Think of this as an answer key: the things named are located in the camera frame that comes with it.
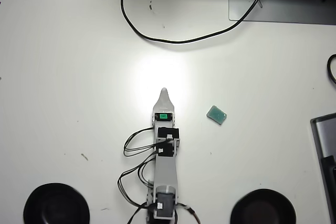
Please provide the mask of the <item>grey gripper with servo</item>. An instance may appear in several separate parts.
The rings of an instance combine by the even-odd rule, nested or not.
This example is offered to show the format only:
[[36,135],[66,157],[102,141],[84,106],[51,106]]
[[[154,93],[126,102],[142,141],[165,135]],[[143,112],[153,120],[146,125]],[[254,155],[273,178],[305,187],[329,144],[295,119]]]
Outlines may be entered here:
[[165,127],[175,126],[174,105],[170,100],[167,88],[162,88],[159,98],[153,107],[152,126],[163,124]]

